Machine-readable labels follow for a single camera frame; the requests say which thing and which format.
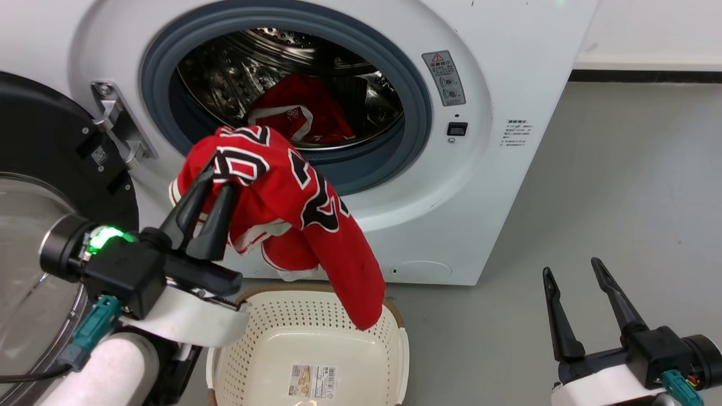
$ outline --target gray rubber seal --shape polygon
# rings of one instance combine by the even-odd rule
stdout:
[[[175,67],[201,43],[255,27],[283,27],[344,46],[382,71],[399,94],[404,119],[387,134],[358,148],[304,152],[340,194],[381,184],[414,162],[426,145],[432,120],[429,92],[416,67],[371,27],[331,9],[294,0],[211,4],[183,15],[156,38],[143,63],[142,94],[158,129],[179,152],[187,154],[193,143],[185,133],[192,125],[181,128],[171,108],[178,104],[172,103],[169,91]]]

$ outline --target screw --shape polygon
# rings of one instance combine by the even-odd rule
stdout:
[[[101,83],[97,86],[97,91],[100,92],[101,95],[107,96],[110,94],[110,86],[108,86],[107,83]]]

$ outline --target plastic basket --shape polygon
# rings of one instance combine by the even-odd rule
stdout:
[[[384,301],[378,323],[354,327],[329,286],[250,290],[245,333],[209,351],[211,406],[393,406],[409,378],[404,322]]]

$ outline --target wire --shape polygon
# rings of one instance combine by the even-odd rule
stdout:
[[[25,375],[0,375],[0,384],[21,384],[23,382],[42,381],[45,379],[57,378],[68,373],[72,367],[63,365],[59,368],[42,372],[42,373],[26,373]]]

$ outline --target sticker in basket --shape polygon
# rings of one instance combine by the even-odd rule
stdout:
[[[336,367],[294,365],[288,395],[310,399],[333,399],[336,397]]]

